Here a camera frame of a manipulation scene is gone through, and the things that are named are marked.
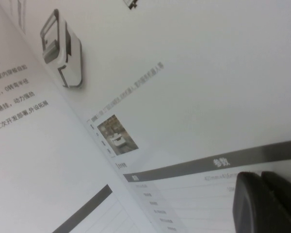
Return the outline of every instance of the small photo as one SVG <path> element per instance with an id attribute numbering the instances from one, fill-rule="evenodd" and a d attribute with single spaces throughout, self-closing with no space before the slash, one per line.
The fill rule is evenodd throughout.
<path id="1" fill-rule="evenodd" d="M 134 140 L 115 115 L 102 122 L 98 126 L 98 129 L 116 155 L 125 154 L 138 149 Z"/>

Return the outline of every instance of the printed page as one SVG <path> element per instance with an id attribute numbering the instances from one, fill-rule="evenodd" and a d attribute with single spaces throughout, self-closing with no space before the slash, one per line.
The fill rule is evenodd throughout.
<path id="1" fill-rule="evenodd" d="M 0 7 L 0 233 L 155 232 Z"/>
<path id="2" fill-rule="evenodd" d="M 25 12 L 16 27 L 163 232 L 235 232 L 240 171 L 291 181 L 291 0 L 31 0 Z"/>

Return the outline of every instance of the black plastic object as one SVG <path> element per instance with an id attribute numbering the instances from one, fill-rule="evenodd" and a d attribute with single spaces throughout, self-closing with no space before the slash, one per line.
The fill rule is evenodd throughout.
<path id="1" fill-rule="evenodd" d="M 291 233 L 291 183 L 273 172 L 237 176 L 236 233 Z"/>

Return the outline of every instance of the gray header bar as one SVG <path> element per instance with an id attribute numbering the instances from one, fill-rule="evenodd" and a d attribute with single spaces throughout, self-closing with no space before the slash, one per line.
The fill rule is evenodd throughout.
<path id="1" fill-rule="evenodd" d="M 112 193 L 108 185 L 104 186 L 92 199 L 82 206 L 66 222 L 64 222 L 53 233 L 68 233 L 81 223 L 91 212 L 93 212 Z"/>
<path id="2" fill-rule="evenodd" d="M 154 170 L 124 174 L 128 182 L 144 182 L 238 166 L 291 160 L 291 141 L 238 150 Z"/>

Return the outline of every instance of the white robot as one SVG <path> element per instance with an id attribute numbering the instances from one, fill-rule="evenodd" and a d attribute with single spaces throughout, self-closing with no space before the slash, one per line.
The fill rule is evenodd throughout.
<path id="1" fill-rule="evenodd" d="M 67 88 L 82 85 L 82 44 L 57 9 L 40 33 L 45 63 Z"/>

